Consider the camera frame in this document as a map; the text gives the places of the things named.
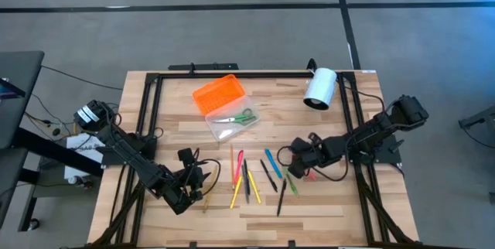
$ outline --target black floor stripe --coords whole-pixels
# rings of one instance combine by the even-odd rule
[[[352,62],[353,68],[355,70],[360,70],[361,63],[359,61],[359,56],[357,55],[356,40],[354,39],[353,27],[350,23],[349,9],[347,8],[347,2],[346,0],[339,0],[339,4],[341,5],[340,13],[342,14],[343,28],[346,31],[346,39],[347,39],[347,43],[349,44],[350,58],[351,58],[350,60]]]
[[[495,2],[383,2],[350,3],[349,9],[450,9],[450,8],[490,8]]]
[[[4,8],[0,13],[68,13],[68,12],[180,12],[208,10],[253,9],[338,9],[337,3],[264,3],[224,5],[139,5],[139,6],[89,6],[57,8]]]

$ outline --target green-handled scissors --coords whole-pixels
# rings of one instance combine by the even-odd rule
[[[247,108],[247,109],[244,109],[244,111],[242,111],[242,114],[239,114],[235,117],[217,119],[217,120],[214,120],[213,122],[218,122],[218,123],[233,122],[233,123],[238,123],[241,125],[249,125],[255,119],[256,119],[256,116],[253,115],[253,111],[250,108]]]

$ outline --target wooden tabletop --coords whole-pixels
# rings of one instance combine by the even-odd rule
[[[145,74],[142,71],[128,72],[125,81],[119,113],[122,115],[121,127],[127,132],[133,132],[137,124]],[[376,73],[356,71],[356,78],[358,90],[382,96]],[[294,196],[288,187],[282,212],[277,217],[279,193],[272,189],[259,162],[259,159],[265,161],[280,192],[282,182],[269,165],[265,148],[271,149],[275,156],[280,147],[289,145],[296,137],[307,138],[310,132],[323,138],[346,133],[339,90],[336,89],[328,111],[317,111],[302,102],[307,79],[240,79],[247,95],[258,109],[261,120],[249,130],[219,143],[214,139],[192,98],[194,90],[212,80],[166,79],[163,82],[157,126],[163,129],[164,134],[158,140],[155,158],[157,163],[167,165],[172,171],[181,169],[182,163],[177,157],[177,150],[181,148],[200,148],[200,159],[219,160],[222,165],[220,179],[213,189],[210,207],[203,213],[204,201],[199,201],[177,216],[164,200],[156,200],[146,193],[138,246],[187,246],[190,241],[197,241],[198,246],[287,246],[288,240],[295,240],[298,246],[366,245],[352,167],[342,182],[330,182],[320,175],[316,175],[316,181],[293,178],[300,197]],[[349,90],[347,96],[353,121],[356,123]],[[360,96],[360,101],[365,120],[381,110],[380,102],[374,98]],[[151,105],[152,95],[146,121],[149,120]],[[251,203],[246,204],[241,187],[235,207],[232,210],[229,208],[233,195],[230,144],[234,147],[236,161],[239,150],[244,150],[247,166],[258,186],[261,204],[256,203],[253,192]],[[282,160],[288,157],[286,152],[282,155]],[[345,162],[342,160],[323,171],[337,177],[342,175],[344,167]],[[402,175],[389,165],[377,164],[375,167],[385,209],[410,238],[417,240]],[[213,168],[213,163],[204,165],[203,171],[210,172]],[[120,170],[121,167],[112,167],[104,172],[88,242],[97,239],[108,226]],[[370,212],[374,236],[379,240],[377,219],[371,205]],[[133,216],[134,210],[131,210],[125,241],[130,237]]]

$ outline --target orange plastic container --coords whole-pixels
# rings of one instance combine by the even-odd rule
[[[246,94],[241,83],[233,74],[226,75],[220,79],[206,84],[193,92],[193,98],[201,111],[207,115],[219,107],[243,97]]]

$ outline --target green marker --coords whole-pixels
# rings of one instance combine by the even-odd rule
[[[284,174],[285,174],[285,177],[288,179],[288,184],[291,185],[292,192],[294,193],[294,195],[296,197],[299,198],[299,193],[297,192],[297,188],[295,187],[294,183],[292,182],[291,177],[288,175],[288,171],[286,168],[284,168]]]

